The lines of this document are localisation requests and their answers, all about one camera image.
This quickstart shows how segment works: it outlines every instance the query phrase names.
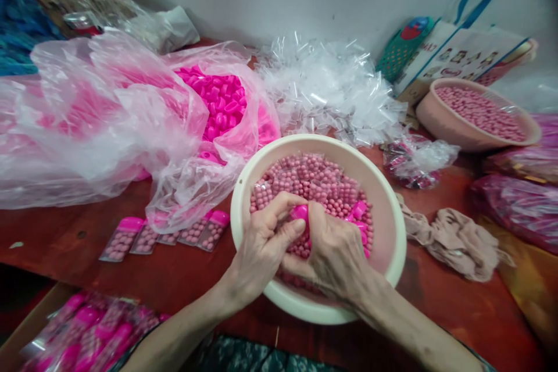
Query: red table surface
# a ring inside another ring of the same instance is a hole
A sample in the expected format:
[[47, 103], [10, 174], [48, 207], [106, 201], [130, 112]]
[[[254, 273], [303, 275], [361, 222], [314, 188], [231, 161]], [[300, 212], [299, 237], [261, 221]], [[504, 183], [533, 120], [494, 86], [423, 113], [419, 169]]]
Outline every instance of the red table surface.
[[[363, 153], [381, 167], [379, 149]], [[443, 170], [440, 185], [432, 190], [392, 185], [411, 210], [432, 220], [438, 209], [446, 207], [473, 215], [468, 195], [473, 178], [469, 168], [458, 164]], [[128, 255], [122, 263], [100, 262], [99, 255], [120, 219], [144, 217], [150, 188], [151, 181], [145, 180], [132, 183], [117, 198], [90, 205], [0, 211], [0, 262], [175, 313], [219, 280], [235, 248], [227, 231], [212, 253], [182, 244], [159, 244], [150, 256]], [[230, 197], [218, 207], [229, 208]], [[17, 241], [23, 246], [10, 249]], [[470, 282], [409, 242], [397, 290], [499, 371], [544, 368], [543, 352], [497, 273], [488, 283]], [[265, 296], [217, 330], [351, 370], [416, 367], [397, 346], [361, 321], [341, 326], [305, 323]]]

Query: teal patterned cloth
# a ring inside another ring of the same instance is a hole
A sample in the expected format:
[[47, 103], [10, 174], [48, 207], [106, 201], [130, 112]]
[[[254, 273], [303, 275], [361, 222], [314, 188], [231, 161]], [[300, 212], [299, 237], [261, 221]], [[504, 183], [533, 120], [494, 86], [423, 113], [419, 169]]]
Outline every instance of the teal patterned cloth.
[[[109, 372], [118, 372], [140, 343], [122, 356]], [[496, 372], [496, 369], [474, 350], [469, 347], [467, 349], [483, 363], [485, 372]], [[282, 350], [224, 335], [218, 336], [213, 341], [202, 343], [194, 352], [193, 359], [188, 360], [188, 367], [183, 369], [195, 372], [333, 372], [343, 370], [303, 356], [291, 355]]]

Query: bowl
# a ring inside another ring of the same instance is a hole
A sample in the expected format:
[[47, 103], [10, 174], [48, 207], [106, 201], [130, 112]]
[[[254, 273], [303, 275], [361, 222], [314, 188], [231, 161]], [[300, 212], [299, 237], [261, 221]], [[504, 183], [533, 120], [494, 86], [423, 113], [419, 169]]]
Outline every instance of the bowl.
[[[479, 94], [490, 95], [490, 100], [499, 107], [509, 107], [516, 114], [516, 120], [525, 134], [525, 141], [509, 141], [489, 134], [459, 116], [439, 98], [435, 90], [440, 87], [468, 88]], [[509, 145], [527, 146], [541, 139], [541, 128], [538, 123], [522, 108], [512, 101], [490, 90], [481, 84], [460, 78], [439, 78], [432, 82], [430, 91], [417, 106], [419, 122], [437, 139], [458, 145], [462, 151], [479, 153]]]
[[[255, 183], [277, 160], [297, 152], [322, 153], [344, 168], [345, 174], [360, 183], [373, 207], [374, 246], [369, 264], [395, 286], [407, 252], [405, 222], [399, 203], [388, 181], [378, 168], [359, 151], [337, 139], [317, 134], [280, 138], [263, 147], [246, 164], [234, 187], [231, 202], [231, 229], [238, 249], [250, 223], [250, 197]], [[274, 278], [263, 293], [283, 311], [315, 324], [343, 324], [356, 319], [354, 313], [325, 296], [295, 288]]]

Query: hand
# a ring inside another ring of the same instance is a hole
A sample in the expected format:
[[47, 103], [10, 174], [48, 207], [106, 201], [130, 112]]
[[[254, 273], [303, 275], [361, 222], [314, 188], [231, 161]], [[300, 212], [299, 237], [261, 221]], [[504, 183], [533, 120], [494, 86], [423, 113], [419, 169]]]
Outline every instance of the hand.
[[389, 286], [364, 256], [356, 225], [327, 215], [323, 206], [308, 204], [312, 251], [308, 260], [285, 254], [281, 267], [320, 288], [329, 298], [357, 308], [372, 293]]
[[304, 232], [304, 220], [282, 221], [293, 206], [307, 203], [300, 196], [280, 192], [264, 209], [252, 214], [242, 244], [221, 279], [225, 286], [229, 286], [229, 296], [237, 304], [237, 310], [263, 292], [289, 245]]

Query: bag with printed images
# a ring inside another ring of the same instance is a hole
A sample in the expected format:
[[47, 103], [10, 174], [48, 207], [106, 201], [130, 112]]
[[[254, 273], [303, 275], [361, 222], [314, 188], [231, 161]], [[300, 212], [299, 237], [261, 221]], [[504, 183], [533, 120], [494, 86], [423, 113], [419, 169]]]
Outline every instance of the bag with printed images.
[[469, 0], [459, 0], [456, 13], [440, 18], [394, 82], [394, 93], [410, 106], [420, 102], [432, 81], [442, 77], [477, 80], [501, 65], [516, 51], [523, 51], [529, 39], [495, 26], [473, 24], [491, 0], [481, 0], [470, 12]]

